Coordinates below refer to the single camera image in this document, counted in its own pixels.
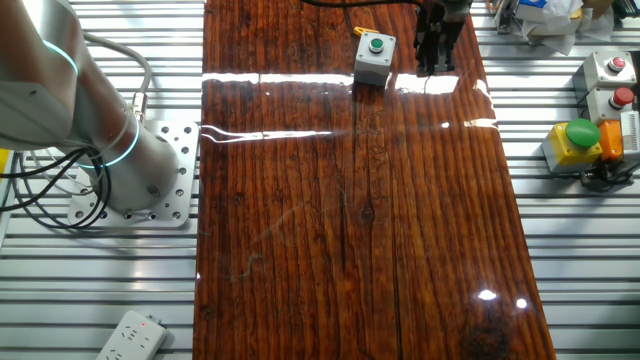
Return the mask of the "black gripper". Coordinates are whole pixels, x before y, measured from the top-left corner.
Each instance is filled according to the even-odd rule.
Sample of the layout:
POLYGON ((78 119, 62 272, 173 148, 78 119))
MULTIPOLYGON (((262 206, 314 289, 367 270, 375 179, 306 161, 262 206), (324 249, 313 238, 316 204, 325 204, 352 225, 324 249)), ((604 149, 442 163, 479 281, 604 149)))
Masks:
POLYGON ((452 56, 456 41, 455 25, 463 26, 470 13, 472 0, 423 0, 418 4, 414 45, 418 62, 416 74, 431 76, 455 70, 452 56), (437 33, 437 62, 432 24, 439 24, 437 33))

